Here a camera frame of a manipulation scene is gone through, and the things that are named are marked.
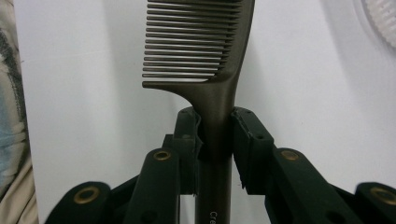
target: white surface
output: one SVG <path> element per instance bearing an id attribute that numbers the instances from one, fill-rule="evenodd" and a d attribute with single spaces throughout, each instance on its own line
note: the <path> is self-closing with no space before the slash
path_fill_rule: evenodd
<path id="1" fill-rule="evenodd" d="M 16 1 L 40 222 L 75 185 L 116 187 L 171 133 L 187 102 L 143 90 L 146 2 Z M 357 2 L 257 1 L 236 105 L 334 185 L 396 188 L 396 52 Z M 265 223 L 233 174 L 232 223 Z M 192 223 L 192 199 L 182 201 Z"/>

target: beige cloth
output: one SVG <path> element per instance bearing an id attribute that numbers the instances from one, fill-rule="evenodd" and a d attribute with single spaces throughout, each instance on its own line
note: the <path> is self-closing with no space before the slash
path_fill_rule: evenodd
<path id="1" fill-rule="evenodd" d="M 38 223 L 35 203 L 35 182 L 33 180 L 32 158 L 26 155 L 24 164 L 0 202 L 1 224 Z"/>

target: black comb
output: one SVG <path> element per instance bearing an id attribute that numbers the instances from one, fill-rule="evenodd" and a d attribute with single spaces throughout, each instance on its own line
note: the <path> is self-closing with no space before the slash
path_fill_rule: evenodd
<path id="1" fill-rule="evenodd" d="M 196 223 L 211 223 L 210 212 L 229 222 L 230 115 L 253 8 L 254 0 L 148 0 L 143 77 L 157 80 L 143 87 L 184 97 L 202 118 Z"/>

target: white plastic object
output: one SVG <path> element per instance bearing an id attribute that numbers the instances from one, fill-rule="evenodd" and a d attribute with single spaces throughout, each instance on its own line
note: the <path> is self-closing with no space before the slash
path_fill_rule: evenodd
<path id="1" fill-rule="evenodd" d="M 396 48 L 396 0 L 365 0 L 378 32 Z"/>

